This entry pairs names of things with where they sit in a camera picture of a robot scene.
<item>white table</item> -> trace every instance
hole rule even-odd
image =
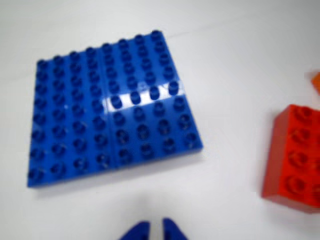
[[[315,240],[320,216],[261,199],[273,118],[320,108],[319,0],[0,3],[0,239],[117,240],[163,217],[190,240]],[[36,61],[162,30],[204,149],[26,187]]]

